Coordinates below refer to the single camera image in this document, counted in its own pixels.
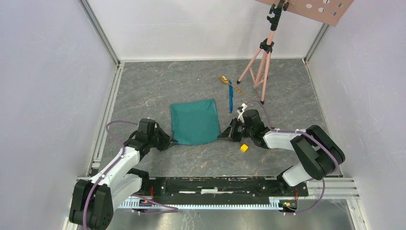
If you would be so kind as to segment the teal cloth napkin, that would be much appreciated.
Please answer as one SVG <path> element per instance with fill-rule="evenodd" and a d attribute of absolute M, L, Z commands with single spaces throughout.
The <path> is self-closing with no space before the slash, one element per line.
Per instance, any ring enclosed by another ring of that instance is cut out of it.
<path fill-rule="evenodd" d="M 182 145 L 202 145 L 220 135 L 214 99 L 170 105 L 172 135 Z"/>

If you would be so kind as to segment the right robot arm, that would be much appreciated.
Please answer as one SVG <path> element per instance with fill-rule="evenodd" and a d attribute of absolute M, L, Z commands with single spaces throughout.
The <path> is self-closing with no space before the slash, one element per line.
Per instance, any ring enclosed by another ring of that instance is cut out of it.
<path fill-rule="evenodd" d="M 330 136 L 318 125 L 307 129 L 282 130 L 266 127 L 258 110 L 249 109 L 232 119 L 218 138 L 240 142 L 250 138 L 263 149 L 284 149 L 295 152 L 299 163 L 277 176 L 277 191 L 290 195 L 300 183 L 322 180 L 338 170 L 345 161 L 345 154 Z"/>

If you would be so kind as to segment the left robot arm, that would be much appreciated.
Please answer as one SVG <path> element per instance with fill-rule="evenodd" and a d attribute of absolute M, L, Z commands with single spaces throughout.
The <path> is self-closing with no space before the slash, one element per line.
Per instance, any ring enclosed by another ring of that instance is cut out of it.
<path fill-rule="evenodd" d="M 121 145 L 119 152 L 99 173 L 77 180 L 72 195 L 69 222 L 86 230 L 105 230 L 115 210 L 132 195 L 153 195 L 149 173 L 135 166 L 151 149 L 165 151 L 178 142 L 149 118 L 136 124 L 137 129 L 126 141 L 106 131 Z"/>

